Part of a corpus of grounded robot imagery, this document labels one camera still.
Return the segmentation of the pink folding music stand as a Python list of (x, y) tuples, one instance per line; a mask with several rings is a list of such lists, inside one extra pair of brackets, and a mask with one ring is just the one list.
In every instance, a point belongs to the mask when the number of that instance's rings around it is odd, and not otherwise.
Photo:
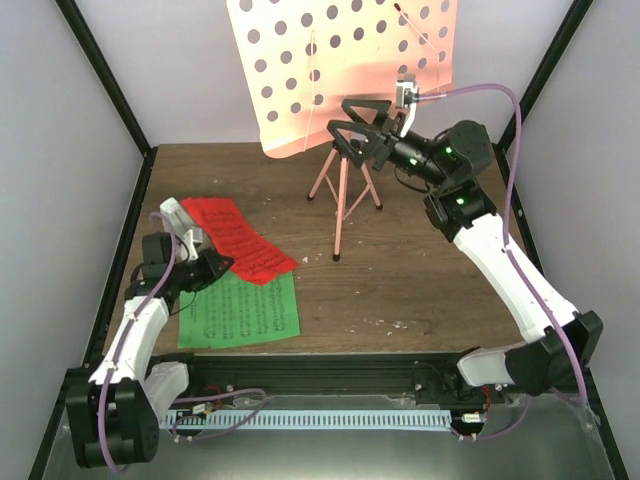
[(229, 1), (259, 139), (271, 158), (327, 142), (346, 98), (396, 98), (453, 84), (455, 1)]

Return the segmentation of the red sheet music page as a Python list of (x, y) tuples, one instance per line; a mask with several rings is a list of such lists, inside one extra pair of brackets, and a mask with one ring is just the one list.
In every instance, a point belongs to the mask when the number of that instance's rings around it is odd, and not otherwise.
[(264, 286), (299, 266), (254, 230), (232, 199), (189, 197), (181, 205), (210, 237), (216, 250), (233, 259), (231, 271), (240, 279)]

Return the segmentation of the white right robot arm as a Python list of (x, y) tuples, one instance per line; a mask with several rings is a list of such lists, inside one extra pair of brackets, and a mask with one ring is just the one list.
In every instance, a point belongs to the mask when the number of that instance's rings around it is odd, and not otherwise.
[(432, 226), (483, 274), (512, 315), (521, 342), (465, 353), (444, 378), (447, 396), (472, 399), (480, 386), (516, 386), (531, 396), (557, 391), (573, 377), (574, 403), (587, 402), (583, 369), (603, 331), (593, 312), (580, 312), (531, 263), (508, 232), (506, 218), (477, 180), (492, 162), (485, 126), (462, 120), (433, 139), (405, 127), (406, 115), (389, 113), (388, 100), (345, 99), (344, 120), (331, 120), (333, 145), (356, 166), (379, 171), (386, 163), (421, 179)]

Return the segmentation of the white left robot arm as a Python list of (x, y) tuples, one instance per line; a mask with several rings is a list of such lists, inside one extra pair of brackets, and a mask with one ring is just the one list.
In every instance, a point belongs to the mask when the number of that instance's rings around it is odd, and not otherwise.
[(143, 260), (125, 290), (123, 318), (112, 344), (85, 384), (72, 387), (65, 407), (79, 467), (121, 472), (156, 455), (159, 423), (171, 404), (196, 402), (203, 377), (177, 361), (149, 364), (160, 332), (183, 293), (198, 293), (234, 261), (213, 247), (196, 248), (168, 233), (142, 240)]

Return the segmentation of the white metronome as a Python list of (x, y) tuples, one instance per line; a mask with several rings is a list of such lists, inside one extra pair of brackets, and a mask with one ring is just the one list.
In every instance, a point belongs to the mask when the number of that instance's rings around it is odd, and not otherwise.
[(178, 237), (184, 236), (188, 230), (196, 226), (196, 223), (189, 213), (174, 197), (164, 200), (160, 204), (159, 209), (164, 217), (169, 221), (173, 227), (174, 233)]

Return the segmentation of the green sheet music page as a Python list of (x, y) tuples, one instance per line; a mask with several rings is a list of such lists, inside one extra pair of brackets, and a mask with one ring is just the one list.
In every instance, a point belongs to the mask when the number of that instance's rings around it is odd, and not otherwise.
[(180, 348), (229, 349), (299, 335), (298, 305), (290, 273), (259, 286), (229, 272), (206, 289), (180, 297)]

